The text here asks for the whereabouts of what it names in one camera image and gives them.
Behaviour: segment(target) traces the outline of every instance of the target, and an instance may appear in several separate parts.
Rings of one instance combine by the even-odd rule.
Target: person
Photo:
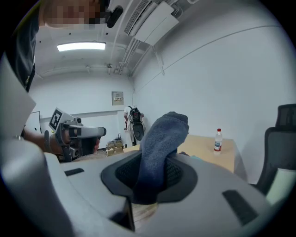
[[[125,122],[125,126],[126,126],[125,131],[127,133],[127,141],[129,143],[129,145],[136,146],[137,140],[135,138],[133,127],[130,125],[130,120],[129,120],[130,111],[131,111],[131,108],[129,106],[124,108],[123,117],[124,117],[124,122]]]
[[[36,34],[40,27],[63,28],[75,24],[97,22],[100,13],[99,0],[41,0],[19,24],[6,47],[7,59],[20,83],[28,92],[35,75]],[[22,137],[49,152],[44,145],[44,135],[29,132],[24,128]],[[68,131],[63,141],[70,142]],[[54,154],[62,154],[55,136],[50,137],[50,148]],[[99,148],[99,140],[94,152]]]

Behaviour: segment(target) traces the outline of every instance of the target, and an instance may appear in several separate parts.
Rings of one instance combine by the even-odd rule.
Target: ceiling
[[[130,0],[111,0],[109,9],[113,10],[116,6],[121,5],[123,10],[126,10],[129,2]],[[139,0],[134,0],[126,13],[119,30],[112,61],[113,43],[123,14],[113,28],[108,28],[106,24],[95,25],[91,29],[88,25],[75,25],[63,29],[40,27],[36,35],[35,65],[37,75],[34,80],[59,73],[86,71],[87,67],[89,70],[100,69],[107,71],[106,65],[108,63],[111,63],[113,68],[118,66],[132,39],[131,36],[124,33],[124,28],[138,3]],[[105,50],[71,50],[64,52],[59,52],[57,49],[59,44],[78,41],[106,42],[106,48]],[[134,67],[148,46],[145,43],[140,43],[128,64],[128,68],[132,69]]]

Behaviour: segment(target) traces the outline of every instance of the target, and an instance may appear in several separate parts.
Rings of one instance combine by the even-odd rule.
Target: bottle
[[[222,148],[222,134],[221,134],[221,128],[218,128],[217,134],[215,136],[214,153],[220,154],[221,148]]]

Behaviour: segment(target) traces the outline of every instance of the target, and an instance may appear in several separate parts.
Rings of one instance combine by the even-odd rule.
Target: ceiling light
[[[69,44],[60,44],[57,46],[60,52],[67,50],[104,50],[106,43],[97,42],[78,42]]]

